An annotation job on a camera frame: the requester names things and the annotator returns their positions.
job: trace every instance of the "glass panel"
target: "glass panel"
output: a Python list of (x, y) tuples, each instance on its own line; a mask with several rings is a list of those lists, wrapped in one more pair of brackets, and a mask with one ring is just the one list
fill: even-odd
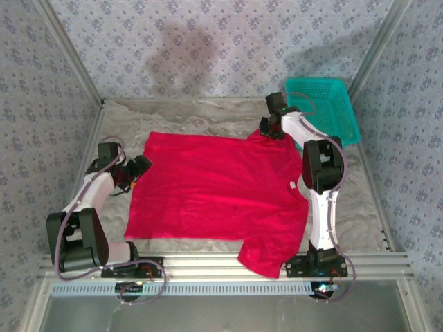
[(126, 306), (116, 297), (52, 297), (50, 331), (410, 331), (396, 282), (357, 282), (341, 302), (308, 296), (164, 296)]

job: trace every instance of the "black bracket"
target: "black bracket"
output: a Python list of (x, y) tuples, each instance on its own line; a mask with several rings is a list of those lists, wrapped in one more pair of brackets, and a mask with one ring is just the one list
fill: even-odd
[(310, 295), (313, 299), (330, 299), (334, 294), (334, 283), (328, 282), (311, 282), (311, 289), (314, 291), (314, 294)]
[[(139, 257), (138, 259), (150, 259), (156, 263), (163, 266), (163, 257)], [(103, 279), (124, 279), (124, 278), (134, 278), (134, 279), (161, 279), (161, 270), (157, 268), (154, 264), (149, 263), (139, 263), (130, 266), (125, 266), (122, 268), (114, 269), (103, 269), (101, 277)]]
[(138, 299), (143, 292), (143, 284), (136, 282), (118, 282), (114, 287), (114, 292), (119, 294), (121, 292), (121, 299), (126, 302), (133, 302)]
[[(332, 136), (341, 147), (341, 140)], [(342, 179), (345, 164), (338, 149), (328, 140), (310, 140), (303, 146), (303, 181), (320, 195), (334, 188)]]
[(288, 278), (347, 277), (346, 261), (335, 248), (317, 250), (311, 242), (307, 254), (286, 261), (285, 269)]
[(111, 161), (117, 158), (119, 148), (121, 149), (121, 145), (116, 142), (98, 143), (98, 158), (91, 163), (86, 174), (98, 172), (108, 166)]
[[(46, 219), (46, 231), (53, 264), (57, 236), (60, 224), (65, 216), (65, 212), (52, 213)], [(82, 239), (68, 241), (66, 237), (74, 234), (75, 229), (81, 230)], [(79, 212), (74, 212), (64, 230), (62, 245), (60, 246), (60, 271), (66, 272), (103, 266), (108, 260), (108, 255), (108, 243), (96, 209), (88, 207)]]
[(266, 97), (266, 105), (268, 106), (269, 118), (263, 117), (260, 121), (260, 135), (270, 137), (272, 139), (282, 140), (284, 131), (282, 130), (282, 116), (291, 112), (300, 112), (297, 107), (288, 107), (284, 102), (281, 92), (272, 93)]

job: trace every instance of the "metal bar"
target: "metal bar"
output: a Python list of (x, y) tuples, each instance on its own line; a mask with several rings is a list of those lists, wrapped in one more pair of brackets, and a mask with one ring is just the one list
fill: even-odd
[(86, 68), (83, 66), (77, 52), (74, 49), (69, 37), (63, 29), (63, 25), (54, 12), (54, 9), (47, 0), (33, 0), (35, 7), (43, 17), (48, 29), (52, 32), (58, 46), (62, 49), (66, 60), (68, 60), (74, 73), (78, 76), (80, 83), (84, 87), (88, 97), (97, 105), (102, 103), (100, 94), (95, 87)]
[[(265, 102), (265, 98), (262, 96), (257, 97), (180, 97), (180, 98), (137, 98), (138, 102), (183, 102), (183, 101), (193, 101), (193, 102)], [(128, 99), (123, 98), (106, 98), (106, 101), (112, 102), (127, 102)]]
[(401, 300), (413, 331), (433, 331), (415, 280), (397, 280)]
[(359, 94), (412, 0), (394, 0), (348, 89), (352, 102)]
[(100, 133), (101, 125), (103, 122), (103, 118), (105, 116), (105, 113), (103, 110), (102, 105), (99, 106), (98, 111), (96, 113), (96, 116), (94, 118), (93, 124), (92, 124), (92, 130), (89, 133), (87, 144), (83, 153), (82, 161), (80, 163), (80, 166), (78, 168), (77, 176), (75, 177), (75, 182), (73, 184), (73, 188), (71, 190), (71, 195), (69, 196), (69, 201), (72, 201), (75, 197), (75, 195), (78, 193), (80, 188), (83, 184), (83, 178), (84, 173), (86, 173), (86, 170), (88, 166), (92, 162), (92, 156), (94, 154), (94, 151), (97, 149), (97, 143), (98, 143), (98, 134)]
[(30, 332), (40, 330), (52, 288), (53, 282), (50, 279), (43, 280), (40, 283), (37, 282), (34, 285), (18, 331)]
[[(258, 275), (237, 260), (237, 254), (168, 254), (156, 253), (164, 257), (165, 271), (170, 282), (263, 282), (272, 279)], [(358, 280), (395, 280), (403, 278), (413, 278), (409, 259), (406, 253), (387, 252), (374, 254), (348, 254), (353, 261)], [(52, 272), (51, 261), (48, 257), (41, 267), (40, 275), (46, 279), (56, 280)], [(67, 273), (67, 276), (74, 276), (78, 273)], [(351, 280), (352, 276), (344, 277), (344, 280)], [(83, 280), (92, 282), (109, 279), (101, 279), (100, 273), (95, 273), (91, 277)], [(125, 281), (138, 281), (139, 279), (125, 279)], [(328, 278), (290, 278), (286, 277), (286, 272), (280, 272), (279, 282), (303, 280), (318, 281), (328, 280)]]

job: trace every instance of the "cable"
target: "cable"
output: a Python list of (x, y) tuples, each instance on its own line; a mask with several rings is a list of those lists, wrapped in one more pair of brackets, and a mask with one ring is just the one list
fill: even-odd
[(119, 163), (116, 163), (116, 165), (123, 165), (124, 163), (125, 163), (125, 161), (126, 161), (126, 153), (125, 152), (123, 152), (123, 160), (122, 161), (120, 161)]
[(332, 268), (331, 269), (331, 273), (333, 274), (333, 275), (337, 275), (337, 277), (340, 279), (340, 285), (339, 286), (341, 286), (341, 275), (340, 275), (340, 273), (338, 273), (338, 271), (335, 269), (335, 268)]
[[(316, 115), (316, 113), (317, 113), (316, 105), (314, 104), (312, 99), (310, 97), (308, 97), (307, 95), (305, 95), (303, 93), (299, 93), (299, 92), (283, 93), (283, 95), (298, 95), (298, 96), (308, 100), (311, 103), (312, 112), (311, 113), (304, 113), (304, 112), (302, 112), (302, 114), (301, 114), (301, 116), (304, 119), (306, 119), (305, 116), (314, 116), (314, 115)], [(333, 146), (335, 146), (335, 148), (337, 148), (338, 152), (340, 153), (341, 158), (343, 159), (343, 176), (342, 176), (341, 180), (337, 183), (337, 185), (334, 188), (332, 188), (331, 191), (329, 192), (328, 204), (327, 204), (327, 229), (328, 229), (328, 232), (329, 232), (329, 237), (331, 239), (332, 245), (334, 246), (335, 250), (337, 250), (337, 253), (340, 256), (342, 256), (349, 263), (349, 265), (351, 265), (351, 269), (352, 269), (352, 282), (351, 282), (351, 286), (346, 290), (346, 292), (344, 294), (342, 294), (341, 296), (337, 297), (336, 299), (329, 299), (326, 296), (324, 296), (323, 294), (319, 293), (319, 295), (322, 295), (323, 297), (326, 298), (326, 302), (337, 302), (337, 301), (340, 301), (341, 299), (344, 299), (345, 297), (347, 297), (352, 292), (352, 289), (354, 288), (356, 277), (357, 277), (357, 273), (355, 271), (354, 263), (352, 263), (352, 260), (347, 255), (345, 255), (343, 253), (343, 251), (340, 249), (338, 244), (335, 242), (334, 234), (332, 233), (332, 195), (334, 194), (335, 191), (340, 189), (342, 184), (345, 182), (345, 179), (347, 177), (347, 158), (346, 158), (345, 152), (343, 151), (341, 146), (335, 140), (331, 139), (329, 136), (326, 136), (326, 135), (323, 135), (321, 133), (318, 133), (317, 131), (314, 131), (310, 126), (308, 126), (305, 123), (305, 121), (303, 121), (302, 118), (300, 119), (300, 123), (310, 133), (312, 133), (312, 134), (314, 134), (314, 135), (316, 135), (318, 137), (321, 137), (321, 138), (327, 140)]]
[(152, 269), (150, 268), (149, 265), (142, 266), (140, 269), (141, 270), (148, 270), (148, 272), (150, 274), (151, 282), (154, 281), (154, 276), (152, 274)]
[(84, 273), (82, 273), (80, 275), (76, 275), (74, 277), (63, 277), (61, 272), (60, 272), (60, 247), (62, 246), (63, 232), (64, 232), (64, 229), (65, 229), (67, 223), (68, 223), (69, 218), (71, 217), (71, 215), (73, 214), (75, 209), (81, 204), (81, 201), (82, 201), (84, 195), (87, 193), (89, 187), (91, 187), (92, 182), (94, 182), (101, 174), (103, 174), (105, 171), (107, 171), (110, 167), (115, 165), (120, 160), (120, 158), (124, 155), (124, 151), (123, 150), (125, 148), (125, 142), (119, 136), (115, 136), (115, 135), (106, 136), (100, 142), (104, 142), (104, 141), (106, 141), (106, 140), (108, 140), (110, 138), (116, 138), (116, 139), (118, 139), (120, 141), (120, 147), (121, 147), (120, 152), (118, 153), (117, 157), (115, 157), (108, 165), (106, 165), (100, 171), (98, 171), (97, 173), (94, 174), (94, 176), (91, 178), (91, 180), (88, 181), (88, 183), (84, 186), (83, 190), (78, 194), (77, 201), (71, 206), (71, 208), (68, 210), (68, 212), (64, 216), (62, 224), (60, 225), (60, 229), (58, 231), (57, 242), (55, 244), (54, 271), (55, 271), (55, 275), (57, 275), (57, 277), (60, 280), (69, 282), (69, 281), (73, 281), (73, 280), (77, 280), (77, 279), (86, 277), (87, 275), (90, 275), (91, 273), (95, 273), (95, 272), (97, 272), (99, 270), (102, 270), (104, 268), (110, 268), (110, 269), (112, 269), (112, 268), (120, 268), (120, 267), (123, 267), (123, 266), (130, 266), (130, 265), (141, 264), (141, 263), (152, 264), (152, 265), (155, 265), (162, 272), (162, 276), (163, 276), (163, 285), (160, 288), (160, 291), (153, 298), (147, 299), (147, 300), (142, 301), (142, 302), (126, 302), (121, 297), (121, 295), (122, 295), (121, 291), (120, 291), (120, 296), (118, 296), (118, 298), (120, 299), (120, 301), (123, 304), (135, 305), (135, 304), (150, 303), (150, 302), (153, 302), (154, 300), (156, 300), (157, 298), (160, 297), (160, 295), (164, 292), (164, 290), (166, 288), (166, 284), (168, 282), (168, 279), (167, 279), (164, 267), (162, 267), (162, 265), (158, 264), (156, 261), (152, 261), (151, 259), (138, 259), (136, 261), (127, 261), (125, 263), (119, 263), (119, 264), (112, 264), (112, 265), (105, 265), (105, 266), (101, 266), (101, 267), (90, 268), (88, 271), (86, 271), (86, 272), (84, 272)]

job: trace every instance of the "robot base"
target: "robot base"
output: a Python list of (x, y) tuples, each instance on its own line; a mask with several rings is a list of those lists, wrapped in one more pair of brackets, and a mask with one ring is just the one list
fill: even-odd
[[(149, 259), (163, 265), (163, 257), (138, 257), (137, 259)], [(154, 264), (139, 263), (137, 265), (125, 266), (122, 268), (106, 268), (102, 270), (102, 278), (111, 279), (161, 279), (161, 270)]]
[(317, 250), (309, 242), (306, 255), (297, 255), (285, 264), (288, 278), (301, 277), (347, 277), (345, 259), (340, 256), (335, 248)]

